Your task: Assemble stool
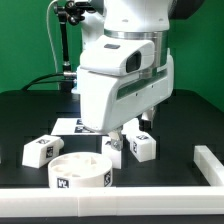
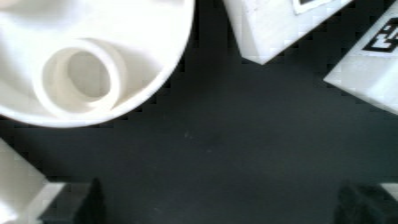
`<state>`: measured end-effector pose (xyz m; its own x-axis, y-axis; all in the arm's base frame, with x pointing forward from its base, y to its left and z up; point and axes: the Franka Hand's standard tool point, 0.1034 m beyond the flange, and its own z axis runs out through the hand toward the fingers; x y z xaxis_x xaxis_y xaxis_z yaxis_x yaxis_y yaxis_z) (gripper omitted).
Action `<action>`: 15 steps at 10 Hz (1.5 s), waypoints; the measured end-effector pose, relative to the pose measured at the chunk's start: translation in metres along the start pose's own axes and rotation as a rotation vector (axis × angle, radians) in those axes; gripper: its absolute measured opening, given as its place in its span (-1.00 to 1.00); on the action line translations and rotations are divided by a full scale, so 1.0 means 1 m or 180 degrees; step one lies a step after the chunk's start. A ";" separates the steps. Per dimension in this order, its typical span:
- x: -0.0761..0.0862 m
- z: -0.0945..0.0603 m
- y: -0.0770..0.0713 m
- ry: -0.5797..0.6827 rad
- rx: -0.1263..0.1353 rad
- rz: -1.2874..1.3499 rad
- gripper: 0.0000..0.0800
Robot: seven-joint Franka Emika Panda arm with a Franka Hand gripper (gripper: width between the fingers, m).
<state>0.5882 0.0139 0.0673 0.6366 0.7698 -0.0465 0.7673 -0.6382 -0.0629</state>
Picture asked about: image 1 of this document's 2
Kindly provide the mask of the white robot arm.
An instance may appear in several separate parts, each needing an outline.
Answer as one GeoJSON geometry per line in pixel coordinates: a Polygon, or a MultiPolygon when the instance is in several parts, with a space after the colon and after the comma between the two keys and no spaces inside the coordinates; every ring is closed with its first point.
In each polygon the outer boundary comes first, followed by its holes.
{"type": "Polygon", "coordinates": [[[167,47],[177,0],[104,0],[103,31],[77,69],[81,118],[90,131],[123,148],[122,126],[167,99],[174,62],[167,47]]]}

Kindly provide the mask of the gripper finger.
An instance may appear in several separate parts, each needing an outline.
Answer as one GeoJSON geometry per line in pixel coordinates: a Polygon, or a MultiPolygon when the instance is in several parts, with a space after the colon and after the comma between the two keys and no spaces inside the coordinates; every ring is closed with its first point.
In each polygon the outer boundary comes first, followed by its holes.
{"type": "Polygon", "coordinates": [[[141,131],[149,131],[153,128],[153,121],[156,114],[156,108],[152,107],[141,115],[139,128],[141,131]]]}
{"type": "Polygon", "coordinates": [[[117,151],[121,151],[123,148],[123,136],[120,128],[115,129],[108,133],[111,140],[111,148],[117,151]]]}

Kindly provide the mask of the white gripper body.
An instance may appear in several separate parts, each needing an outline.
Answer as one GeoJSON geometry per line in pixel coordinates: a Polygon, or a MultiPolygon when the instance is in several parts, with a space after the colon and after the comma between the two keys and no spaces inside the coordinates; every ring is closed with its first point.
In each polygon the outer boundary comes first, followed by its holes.
{"type": "Polygon", "coordinates": [[[158,69],[161,76],[141,89],[130,93],[120,91],[126,83],[138,78],[138,73],[124,77],[94,74],[78,69],[80,111],[83,125],[97,133],[109,133],[134,117],[169,98],[173,91],[174,62],[158,69]]]}

